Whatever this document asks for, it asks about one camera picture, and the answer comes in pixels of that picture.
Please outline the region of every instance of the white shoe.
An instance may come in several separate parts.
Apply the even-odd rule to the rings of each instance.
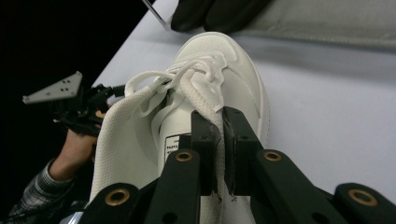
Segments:
[[[149,77],[154,82],[136,91]],[[166,72],[133,77],[125,98],[106,113],[98,138],[91,200],[114,183],[143,188],[160,176],[166,147],[180,134],[191,133],[191,112],[197,110],[221,135],[222,108],[242,111],[265,147],[269,103],[260,75],[247,54],[227,35],[203,33],[191,38]],[[216,174],[224,179],[224,141],[217,150]],[[248,197],[219,193],[201,199],[201,223],[254,223]]]

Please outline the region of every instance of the human hand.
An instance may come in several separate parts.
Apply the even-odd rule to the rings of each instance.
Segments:
[[[91,159],[96,142],[96,137],[68,130],[64,147],[49,168],[49,175],[60,181],[71,179],[78,168]]]

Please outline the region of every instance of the white table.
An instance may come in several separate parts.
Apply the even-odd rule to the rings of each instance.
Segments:
[[[176,0],[154,4],[170,18]],[[194,34],[148,13],[94,85],[164,70]],[[317,187],[356,182],[396,203],[396,55],[368,49],[232,36],[262,75],[271,104],[267,148],[286,153]]]

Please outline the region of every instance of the plaid sleeve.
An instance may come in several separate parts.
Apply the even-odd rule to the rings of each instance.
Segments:
[[[11,223],[48,223],[63,205],[64,195],[71,188],[73,179],[54,180],[49,174],[50,161],[38,173],[23,192],[21,200],[14,205],[9,216]]]

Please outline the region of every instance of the gray fabric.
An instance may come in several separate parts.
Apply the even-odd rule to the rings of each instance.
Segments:
[[[272,0],[241,35],[396,49],[396,0]]]

